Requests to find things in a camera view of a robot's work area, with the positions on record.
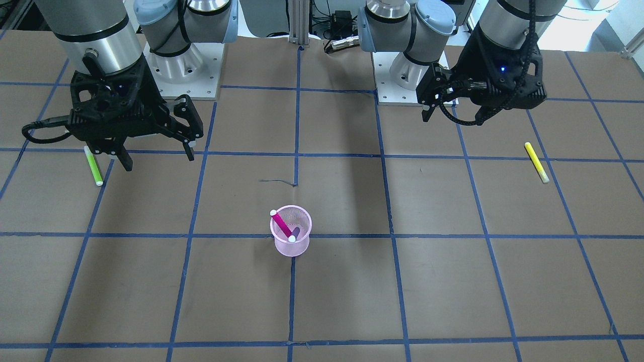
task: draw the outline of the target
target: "green marker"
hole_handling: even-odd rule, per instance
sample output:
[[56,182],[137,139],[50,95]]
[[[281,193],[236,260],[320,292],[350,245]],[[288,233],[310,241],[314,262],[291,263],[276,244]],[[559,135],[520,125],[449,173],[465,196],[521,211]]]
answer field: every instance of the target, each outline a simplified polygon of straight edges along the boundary
[[87,156],[87,162],[90,164],[91,174],[94,176],[94,181],[96,181],[96,186],[103,186],[103,178],[100,175],[99,165],[96,164],[94,155],[91,154],[88,146],[83,147],[83,149]]

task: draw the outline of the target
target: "metal base plate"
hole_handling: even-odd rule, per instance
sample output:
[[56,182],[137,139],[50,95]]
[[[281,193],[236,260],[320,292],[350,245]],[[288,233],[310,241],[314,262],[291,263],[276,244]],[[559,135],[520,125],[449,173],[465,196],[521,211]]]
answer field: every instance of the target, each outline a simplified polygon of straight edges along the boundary
[[[377,52],[372,53],[374,60],[374,77],[375,85],[378,88],[378,103],[383,106],[417,106],[416,91],[406,90],[396,84],[389,74],[389,68],[392,66],[393,60],[398,55],[397,52]],[[440,65],[448,66],[447,57],[445,53],[440,56]],[[446,104],[458,104],[459,100],[455,99],[453,102]]]
[[[207,69],[199,77],[187,83],[168,83],[155,72],[156,85],[164,99],[175,99],[182,94],[188,94],[194,100],[216,100],[219,94],[220,76],[222,74],[223,49],[221,43],[195,43],[205,59]],[[146,58],[150,54],[150,45],[146,44],[143,51]]]

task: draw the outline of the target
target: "yellow marker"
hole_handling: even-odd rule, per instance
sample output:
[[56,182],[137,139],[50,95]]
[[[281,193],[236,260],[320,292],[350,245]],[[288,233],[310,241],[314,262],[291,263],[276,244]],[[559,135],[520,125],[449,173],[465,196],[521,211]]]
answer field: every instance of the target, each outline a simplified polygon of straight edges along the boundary
[[539,161],[539,158],[536,156],[535,150],[532,148],[532,145],[530,142],[526,142],[524,144],[524,147],[526,148],[527,154],[530,155],[530,159],[532,160],[532,163],[535,165],[536,172],[539,173],[539,176],[541,176],[541,181],[544,182],[544,184],[550,182],[550,179],[548,178],[548,175],[545,173],[544,167],[541,166],[541,161]]
[[85,155],[87,156],[87,162],[90,164],[91,174],[94,176],[96,186],[103,186],[103,178],[100,175],[99,165],[96,165],[94,155],[91,154],[90,148],[88,146],[83,147],[83,149],[85,150]]

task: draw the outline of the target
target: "pink marker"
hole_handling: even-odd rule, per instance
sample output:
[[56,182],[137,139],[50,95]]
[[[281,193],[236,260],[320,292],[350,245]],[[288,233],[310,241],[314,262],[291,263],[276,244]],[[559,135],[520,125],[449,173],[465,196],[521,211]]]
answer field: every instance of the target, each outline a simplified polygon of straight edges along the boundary
[[282,229],[282,232],[284,232],[284,235],[288,238],[291,236],[291,231],[289,227],[286,225],[284,220],[282,220],[281,216],[278,214],[277,210],[271,210],[270,211],[270,217],[273,218],[275,223],[279,226],[280,229]]

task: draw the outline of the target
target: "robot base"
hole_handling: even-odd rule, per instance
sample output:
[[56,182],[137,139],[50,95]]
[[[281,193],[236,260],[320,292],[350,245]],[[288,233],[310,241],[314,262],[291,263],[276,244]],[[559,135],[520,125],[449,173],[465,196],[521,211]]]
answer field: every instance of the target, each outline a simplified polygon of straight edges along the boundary
[[[175,99],[181,94],[188,94],[194,100],[216,100],[219,94],[220,77],[222,74],[224,44],[193,43],[204,57],[206,69],[199,77],[191,82],[170,83],[167,79],[152,72],[159,92],[164,99]],[[150,45],[146,44],[143,51],[149,58]]]
[[[399,86],[393,79],[389,72],[393,64],[393,60],[398,55],[398,52],[377,52],[372,53],[374,60],[374,77],[375,85],[378,89],[378,103],[383,106],[417,106],[416,91],[406,90]],[[440,56],[439,60],[441,65],[448,66],[447,57],[445,53]],[[446,104],[458,104],[459,100],[447,102]]]

